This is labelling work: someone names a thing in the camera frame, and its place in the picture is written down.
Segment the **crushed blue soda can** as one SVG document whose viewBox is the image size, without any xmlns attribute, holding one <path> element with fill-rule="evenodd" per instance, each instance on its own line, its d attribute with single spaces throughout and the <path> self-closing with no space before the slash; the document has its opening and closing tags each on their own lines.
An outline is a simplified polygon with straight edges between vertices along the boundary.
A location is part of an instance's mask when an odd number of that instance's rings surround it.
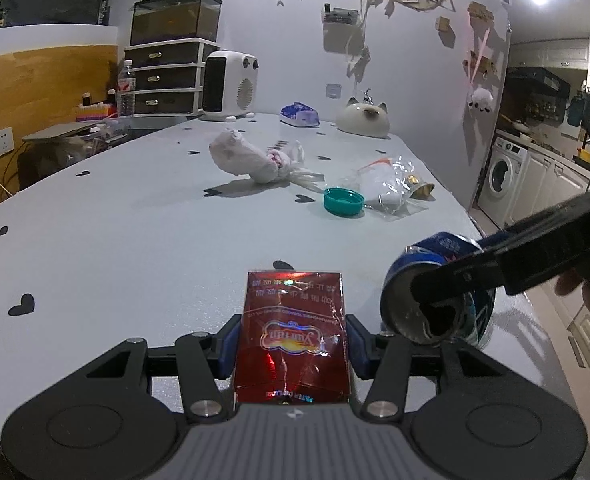
<svg viewBox="0 0 590 480">
<path fill-rule="evenodd" d="M 380 316 L 385 327 L 422 346 L 453 338 L 479 344 L 496 291 L 456 284 L 443 267 L 480 250 L 476 240 L 449 232 L 406 247 L 384 279 Z"/>
</svg>

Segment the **white plastic bag with trash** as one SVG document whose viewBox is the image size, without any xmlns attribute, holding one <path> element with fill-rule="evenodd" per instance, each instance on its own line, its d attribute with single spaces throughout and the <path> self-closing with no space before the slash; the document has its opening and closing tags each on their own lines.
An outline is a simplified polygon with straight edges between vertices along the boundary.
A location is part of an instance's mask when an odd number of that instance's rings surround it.
<svg viewBox="0 0 590 480">
<path fill-rule="evenodd" d="M 216 166 L 233 176 L 247 176 L 260 185 L 293 183 L 307 190 L 322 192 L 325 176 L 306 167 L 304 148 L 297 140 L 284 148 L 262 150 L 246 140 L 240 130 L 224 130 L 209 144 Z"/>
</svg>

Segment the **white space heater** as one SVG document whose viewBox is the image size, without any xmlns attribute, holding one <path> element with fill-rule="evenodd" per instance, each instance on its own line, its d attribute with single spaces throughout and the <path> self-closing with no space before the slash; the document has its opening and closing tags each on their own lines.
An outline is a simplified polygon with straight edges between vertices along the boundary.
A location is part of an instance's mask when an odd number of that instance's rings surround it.
<svg viewBox="0 0 590 480">
<path fill-rule="evenodd" d="M 203 118 L 234 122 L 255 111 L 259 63 L 242 52 L 219 50 L 206 58 Z"/>
</svg>

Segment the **clear plastic packaging bag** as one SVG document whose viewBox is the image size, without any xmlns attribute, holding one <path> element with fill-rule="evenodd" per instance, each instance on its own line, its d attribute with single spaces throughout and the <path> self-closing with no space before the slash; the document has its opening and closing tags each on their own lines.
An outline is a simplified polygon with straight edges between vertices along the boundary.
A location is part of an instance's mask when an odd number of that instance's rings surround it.
<svg viewBox="0 0 590 480">
<path fill-rule="evenodd" d="M 344 188 L 360 193 L 364 197 L 365 209 L 382 217 L 397 219 L 427 208 L 426 200 L 410 197 L 406 186 L 409 174 L 420 177 L 409 159 L 383 157 L 353 171 L 339 183 Z"/>
</svg>

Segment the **white drawer unit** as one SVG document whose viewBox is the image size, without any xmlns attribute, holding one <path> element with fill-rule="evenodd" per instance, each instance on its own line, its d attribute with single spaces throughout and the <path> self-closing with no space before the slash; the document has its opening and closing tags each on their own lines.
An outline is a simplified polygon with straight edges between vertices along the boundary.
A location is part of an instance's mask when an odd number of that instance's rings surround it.
<svg viewBox="0 0 590 480">
<path fill-rule="evenodd" d="M 202 38 L 138 44 L 124 49 L 135 76 L 135 116 L 198 116 L 206 59 L 220 50 Z"/>
</svg>

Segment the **white plush wall toy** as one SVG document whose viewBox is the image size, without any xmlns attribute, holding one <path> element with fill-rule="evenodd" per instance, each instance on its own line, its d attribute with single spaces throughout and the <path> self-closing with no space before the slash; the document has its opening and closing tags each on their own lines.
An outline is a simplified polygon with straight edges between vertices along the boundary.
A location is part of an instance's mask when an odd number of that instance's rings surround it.
<svg viewBox="0 0 590 480">
<path fill-rule="evenodd" d="M 467 105 L 470 110 L 490 114 L 493 111 L 494 96 L 486 88 L 476 87 L 468 95 Z"/>
</svg>

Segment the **glass fish tank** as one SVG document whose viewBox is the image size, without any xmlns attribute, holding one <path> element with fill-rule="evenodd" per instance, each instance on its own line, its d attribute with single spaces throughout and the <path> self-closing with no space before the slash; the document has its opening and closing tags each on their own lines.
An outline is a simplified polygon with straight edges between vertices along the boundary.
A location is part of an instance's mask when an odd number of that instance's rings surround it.
<svg viewBox="0 0 590 480">
<path fill-rule="evenodd" d="M 216 42 L 221 0 L 140 0 L 134 4 L 130 44 L 200 38 Z"/>
</svg>

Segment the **white washing machine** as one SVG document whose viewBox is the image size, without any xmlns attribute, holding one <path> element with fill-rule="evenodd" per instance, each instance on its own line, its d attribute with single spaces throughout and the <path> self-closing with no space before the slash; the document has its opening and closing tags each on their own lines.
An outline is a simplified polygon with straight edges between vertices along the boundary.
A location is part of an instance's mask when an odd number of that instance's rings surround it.
<svg viewBox="0 0 590 480">
<path fill-rule="evenodd" d="M 529 153 L 523 146 L 497 136 L 482 178 L 478 208 L 499 228 L 503 228 L 523 182 Z"/>
</svg>

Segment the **blue tissue pack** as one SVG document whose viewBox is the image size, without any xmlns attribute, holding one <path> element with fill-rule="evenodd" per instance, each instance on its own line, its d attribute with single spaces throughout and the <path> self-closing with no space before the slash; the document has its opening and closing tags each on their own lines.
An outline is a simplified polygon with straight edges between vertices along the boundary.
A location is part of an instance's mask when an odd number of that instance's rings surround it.
<svg viewBox="0 0 590 480">
<path fill-rule="evenodd" d="M 293 102 L 281 108 L 280 122 L 296 128 L 316 128 L 320 125 L 318 112 L 311 106 Z"/>
</svg>

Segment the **white cat-shaped container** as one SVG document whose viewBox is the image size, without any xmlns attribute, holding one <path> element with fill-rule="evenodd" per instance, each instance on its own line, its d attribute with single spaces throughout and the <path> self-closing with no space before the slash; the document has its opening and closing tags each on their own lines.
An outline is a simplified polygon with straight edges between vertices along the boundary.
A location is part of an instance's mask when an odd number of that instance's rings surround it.
<svg viewBox="0 0 590 480">
<path fill-rule="evenodd" d="M 387 105 L 384 102 L 375 105 L 370 98 L 359 102 L 352 96 L 339 111 L 335 125 L 344 133 L 376 139 L 386 138 L 390 129 Z"/>
</svg>

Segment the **gold foil wrapper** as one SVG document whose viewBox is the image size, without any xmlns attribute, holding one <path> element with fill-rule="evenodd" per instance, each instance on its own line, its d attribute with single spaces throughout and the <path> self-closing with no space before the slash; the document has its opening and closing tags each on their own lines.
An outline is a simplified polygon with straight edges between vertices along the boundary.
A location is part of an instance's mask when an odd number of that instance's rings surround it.
<svg viewBox="0 0 590 480">
<path fill-rule="evenodd" d="M 415 174 L 409 174 L 406 177 L 406 186 L 409 189 L 410 197 L 414 200 L 428 200 L 432 197 L 432 191 L 435 188 L 432 182 L 426 182 Z"/>
</svg>

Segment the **red cigarette pack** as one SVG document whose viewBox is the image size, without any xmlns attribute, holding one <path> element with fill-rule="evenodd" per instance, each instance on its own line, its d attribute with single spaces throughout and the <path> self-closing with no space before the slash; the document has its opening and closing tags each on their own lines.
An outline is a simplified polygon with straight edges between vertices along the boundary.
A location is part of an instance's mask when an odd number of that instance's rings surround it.
<svg viewBox="0 0 590 480">
<path fill-rule="evenodd" d="M 241 404 L 348 400 L 351 379 L 340 274 L 247 275 L 233 386 Z"/>
</svg>

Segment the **teal plastic lid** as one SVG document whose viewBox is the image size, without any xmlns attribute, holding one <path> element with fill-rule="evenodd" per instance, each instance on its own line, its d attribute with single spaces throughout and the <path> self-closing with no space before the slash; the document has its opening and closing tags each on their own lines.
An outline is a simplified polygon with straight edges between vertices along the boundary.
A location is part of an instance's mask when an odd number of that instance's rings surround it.
<svg viewBox="0 0 590 480">
<path fill-rule="evenodd" d="M 364 207 L 364 197 L 350 188 L 334 186 L 324 191 L 323 207 L 327 212 L 338 217 L 357 217 Z"/>
</svg>

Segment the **clear water bottle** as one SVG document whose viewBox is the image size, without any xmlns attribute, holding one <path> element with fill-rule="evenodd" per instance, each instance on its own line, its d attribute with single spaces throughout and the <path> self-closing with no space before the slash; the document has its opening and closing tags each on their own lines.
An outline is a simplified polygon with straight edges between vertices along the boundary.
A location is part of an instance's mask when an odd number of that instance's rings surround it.
<svg viewBox="0 0 590 480">
<path fill-rule="evenodd" d="M 117 78 L 117 107 L 119 117 L 134 114 L 136 78 L 133 73 L 132 61 L 124 60 Z"/>
</svg>

